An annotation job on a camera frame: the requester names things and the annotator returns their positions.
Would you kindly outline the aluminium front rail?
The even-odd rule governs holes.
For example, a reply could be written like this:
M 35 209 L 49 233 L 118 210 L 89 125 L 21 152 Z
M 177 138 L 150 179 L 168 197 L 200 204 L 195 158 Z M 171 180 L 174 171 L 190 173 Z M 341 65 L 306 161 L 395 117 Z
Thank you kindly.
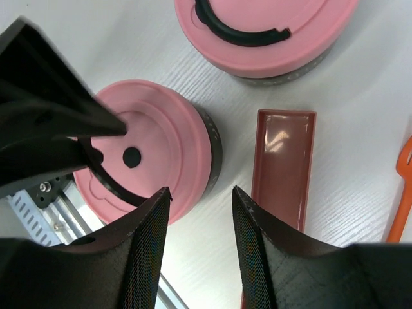
M 54 180 L 1 200 L 1 240 L 28 239 L 44 247 L 69 245 L 106 225 L 71 181 Z M 184 307 L 182 298 L 160 272 L 154 308 Z

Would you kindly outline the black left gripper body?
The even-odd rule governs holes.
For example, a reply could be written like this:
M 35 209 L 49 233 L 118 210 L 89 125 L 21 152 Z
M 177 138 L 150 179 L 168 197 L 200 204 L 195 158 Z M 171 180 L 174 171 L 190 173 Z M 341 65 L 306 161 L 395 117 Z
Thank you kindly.
M 100 162 L 88 141 L 126 124 L 24 17 L 1 33 L 1 196 Z

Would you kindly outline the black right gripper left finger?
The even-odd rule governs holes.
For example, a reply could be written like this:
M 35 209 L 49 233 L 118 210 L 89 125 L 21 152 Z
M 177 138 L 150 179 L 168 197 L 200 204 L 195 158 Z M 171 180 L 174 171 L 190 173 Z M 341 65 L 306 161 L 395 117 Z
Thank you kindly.
M 2 308 L 154 308 L 170 209 L 164 187 L 69 245 L 1 240 Z

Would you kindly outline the orange plastic fork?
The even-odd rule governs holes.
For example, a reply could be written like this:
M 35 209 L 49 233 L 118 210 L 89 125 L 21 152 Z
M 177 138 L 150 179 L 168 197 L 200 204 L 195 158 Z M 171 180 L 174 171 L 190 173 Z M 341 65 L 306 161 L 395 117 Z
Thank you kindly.
M 404 181 L 402 196 L 393 223 L 386 238 L 387 243 L 398 243 L 402 237 L 411 210 L 411 137 L 403 146 L 397 160 L 396 171 Z

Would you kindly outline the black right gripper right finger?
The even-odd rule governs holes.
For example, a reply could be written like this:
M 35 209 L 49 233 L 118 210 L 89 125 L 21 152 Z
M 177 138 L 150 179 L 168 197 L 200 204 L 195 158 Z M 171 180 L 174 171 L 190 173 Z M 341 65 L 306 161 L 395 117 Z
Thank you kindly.
M 232 215 L 243 308 L 410 308 L 411 246 L 339 248 L 293 229 L 240 187 Z

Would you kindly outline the black steel lunch bowl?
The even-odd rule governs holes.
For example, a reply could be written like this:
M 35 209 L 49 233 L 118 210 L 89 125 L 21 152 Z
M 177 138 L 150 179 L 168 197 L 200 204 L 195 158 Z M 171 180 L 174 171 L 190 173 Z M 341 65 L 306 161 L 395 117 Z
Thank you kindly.
M 330 51 L 335 46 L 335 43 L 336 42 L 333 42 L 327 49 L 325 49 L 325 51 L 319 54 L 316 58 L 312 59 L 310 62 L 306 63 L 304 66 L 301 66 L 298 69 L 295 69 L 291 72 L 266 78 L 246 78 L 238 77 L 235 75 L 233 75 L 233 77 L 236 80 L 251 86 L 267 87 L 286 84 L 303 77 L 304 75 L 312 71 L 314 68 L 316 68 L 318 65 L 320 65 L 320 63 L 322 63 L 322 61 L 329 55 Z
M 201 119 L 203 120 L 203 123 L 205 124 L 211 145 L 211 170 L 207 186 L 200 198 L 200 200 L 203 200 L 210 194 L 216 182 L 218 181 L 223 165 L 223 146 L 220 133 L 211 116 L 201 106 L 195 106 L 195 108 L 199 113 Z

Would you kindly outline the dark red cutlery tray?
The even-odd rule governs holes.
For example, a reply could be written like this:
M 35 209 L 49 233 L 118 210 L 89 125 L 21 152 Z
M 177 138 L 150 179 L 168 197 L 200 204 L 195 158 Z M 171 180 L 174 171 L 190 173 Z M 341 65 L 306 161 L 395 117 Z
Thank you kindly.
M 252 199 L 303 232 L 316 112 L 261 109 L 252 176 Z

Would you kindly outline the pink lid with black handle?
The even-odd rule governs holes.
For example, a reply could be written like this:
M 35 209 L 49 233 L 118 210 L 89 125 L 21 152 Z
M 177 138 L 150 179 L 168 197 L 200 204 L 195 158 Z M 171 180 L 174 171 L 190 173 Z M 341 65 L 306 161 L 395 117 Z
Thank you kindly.
M 215 67 L 263 79 L 314 61 L 338 39 L 358 2 L 175 1 L 189 42 Z
M 211 174 L 207 128 L 196 108 L 172 89 L 146 80 L 123 80 L 97 98 L 127 124 L 127 134 L 92 138 L 102 167 L 122 187 L 148 198 L 168 187 L 169 223 L 201 199 Z

